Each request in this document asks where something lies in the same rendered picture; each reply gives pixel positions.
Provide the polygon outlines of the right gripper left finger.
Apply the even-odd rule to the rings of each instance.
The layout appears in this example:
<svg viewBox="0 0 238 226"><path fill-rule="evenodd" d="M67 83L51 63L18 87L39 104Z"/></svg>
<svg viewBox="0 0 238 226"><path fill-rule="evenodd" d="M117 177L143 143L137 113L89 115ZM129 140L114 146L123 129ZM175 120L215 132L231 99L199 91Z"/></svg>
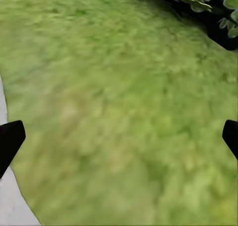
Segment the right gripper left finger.
<svg viewBox="0 0 238 226"><path fill-rule="evenodd" d="M21 120L0 125L0 179L25 138L26 134Z"/></svg>

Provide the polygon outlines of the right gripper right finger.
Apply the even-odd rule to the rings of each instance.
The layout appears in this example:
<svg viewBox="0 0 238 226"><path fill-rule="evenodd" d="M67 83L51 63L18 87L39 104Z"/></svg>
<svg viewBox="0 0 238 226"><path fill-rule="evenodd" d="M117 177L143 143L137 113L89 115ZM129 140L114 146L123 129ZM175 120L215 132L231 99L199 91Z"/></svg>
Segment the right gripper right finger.
<svg viewBox="0 0 238 226"><path fill-rule="evenodd" d="M238 159L238 122L228 119L225 123L222 137Z"/></svg>

